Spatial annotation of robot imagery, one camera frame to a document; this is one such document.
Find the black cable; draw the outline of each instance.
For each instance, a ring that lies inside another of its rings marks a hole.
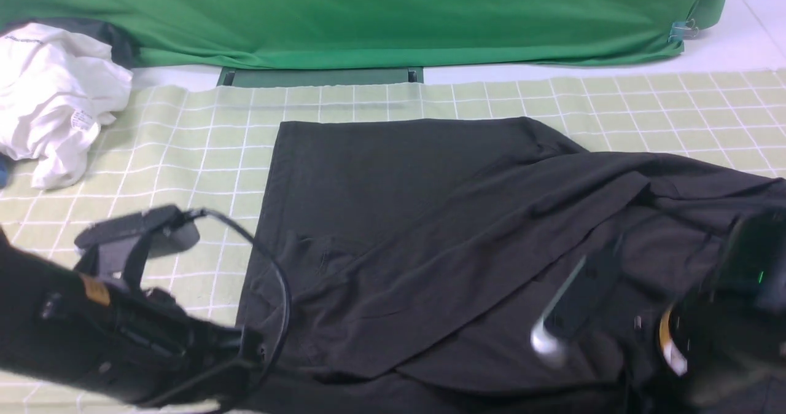
[[[262,243],[259,243],[259,241],[255,240],[254,236],[249,234],[247,230],[239,226],[239,224],[235,221],[228,218],[228,216],[211,209],[191,209],[186,211],[185,215],[188,216],[192,221],[204,216],[210,216],[218,221],[221,221],[228,227],[235,230],[236,233],[243,236],[243,238],[251,244],[252,248],[255,249],[255,251],[257,251],[259,254],[267,257],[270,260],[270,265],[273,266],[273,271],[275,272],[278,283],[281,286],[281,326],[278,328],[278,336],[273,346],[273,350],[270,355],[266,357],[267,365],[263,368],[262,374],[258,380],[258,384],[262,384],[267,379],[267,377],[269,377],[270,372],[273,370],[273,366],[275,366],[276,362],[278,361],[278,357],[281,355],[281,350],[284,349],[284,342],[286,342],[287,333],[289,333],[289,317],[291,313],[290,307],[292,306],[292,292],[289,290],[289,283],[286,280],[286,274],[284,274],[283,268],[278,265],[278,261],[276,261],[273,253]],[[251,396],[251,394],[252,391],[248,391],[248,394],[245,394],[243,397],[236,398],[229,403],[224,403],[220,405],[219,408],[210,412],[205,412],[205,414],[226,414],[234,408],[238,408],[239,404],[244,402],[249,396]]]

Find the green cloth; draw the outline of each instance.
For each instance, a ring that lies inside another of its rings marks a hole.
[[[696,20],[696,27],[710,28],[721,19],[721,12],[726,0],[699,0],[691,16]]]
[[[126,28],[140,41],[141,66],[240,69],[632,64],[682,52],[681,42],[668,41],[671,25],[700,6],[699,0],[0,1],[0,25],[90,17]]]

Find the green grid mat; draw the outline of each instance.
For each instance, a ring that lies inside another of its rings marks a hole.
[[[177,87],[134,92],[101,132],[74,187],[29,187],[34,162],[0,190],[0,223],[12,242],[64,265],[90,222],[174,202],[225,212],[255,230],[278,125],[483,120],[528,115],[595,151],[655,151],[763,176],[786,176],[786,70],[556,78],[429,86]],[[220,224],[200,222],[202,242],[149,263],[144,283],[171,290],[191,313],[233,324],[250,248]],[[125,412],[102,397],[0,375],[0,414]]]

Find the clothing tag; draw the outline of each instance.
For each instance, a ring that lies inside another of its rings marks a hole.
[[[96,121],[93,119],[92,115],[86,114],[86,112],[82,110],[74,110],[74,114],[71,115],[71,126],[73,128],[88,131],[94,123],[96,123]]]

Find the white floor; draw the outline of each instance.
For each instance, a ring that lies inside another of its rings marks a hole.
[[[720,22],[685,53],[668,61],[625,67],[575,68],[534,64],[436,67],[424,70],[427,84],[539,80],[553,76],[616,76],[629,73],[739,71],[786,68],[786,0],[726,0]],[[134,70],[134,87],[177,85],[189,90],[216,86],[221,69],[182,65]]]

